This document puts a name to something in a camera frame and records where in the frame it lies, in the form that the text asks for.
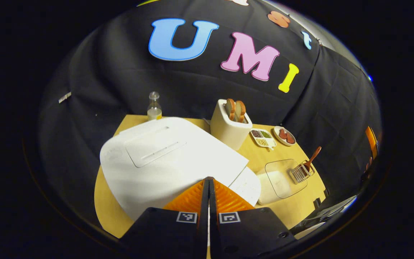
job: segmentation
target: small white tag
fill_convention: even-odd
[[[66,95],[62,96],[62,98],[59,99],[59,103],[63,102],[64,100],[67,100],[68,97],[71,96],[71,92],[67,93]]]

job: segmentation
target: bottle cap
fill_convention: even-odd
[[[157,100],[157,99],[159,99],[159,93],[158,92],[151,92],[149,94],[149,98],[150,98],[150,100]]]

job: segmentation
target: glass bottle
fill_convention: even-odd
[[[147,110],[148,121],[150,120],[158,120],[162,118],[162,109],[158,103],[159,93],[158,92],[151,92],[149,94],[149,106]]]

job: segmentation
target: toast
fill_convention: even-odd
[[[245,105],[242,101],[236,101],[235,115],[237,117],[237,122],[243,122],[244,121]]]
[[[230,120],[234,121],[235,102],[231,98],[226,100],[225,110]]]

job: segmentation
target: white plate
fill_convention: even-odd
[[[290,133],[290,135],[292,136],[292,138],[294,138],[294,140],[295,140],[295,143],[294,144],[296,144],[296,138],[295,138],[295,136],[293,136],[292,132],[288,131],[284,127],[280,127],[280,126],[275,126],[274,127],[273,133],[274,133],[274,136],[276,137],[276,139],[278,141],[280,141],[282,144],[286,145],[286,146],[293,146],[294,145],[294,144],[288,143],[286,140],[283,140],[283,139],[281,139],[281,137],[279,137],[279,131],[281,130],[281,128],[284,130],[285,133],[287,133],[287,132]]]
[[[253,135],[252,131],[258,131],[258,132],[259,132],[259,134],[260,134],[260,137],[255,137],[255,136]],[[268,134],[271,138],[265,138],[265,137],[263,137],[263,134],[261,134],[261,131],[266,132],[266,134]],[[252,129],[249,131],[249,133],[250,133],[250,135],[252,136],[252,138],[255,140],[255,143],[257,143],[257,145],[258,145],[258,146],[261,146],[261,147],[268,147],[268,148],[269,148],[269,147],[273,148],[273,147],[277,146],[277,143],[276,143],[276,141],[274,140],[274,138],[272,137],[271,133],[270,133],[269,131],[265,130],[265,129],[262,129],[262,128],[252,128]],[[266,142],[266,146],[265,146],[265,145],[263,145],[263,144],[261,144],[261,143],[259,142],[259,140],[263,140],[264,142]]]

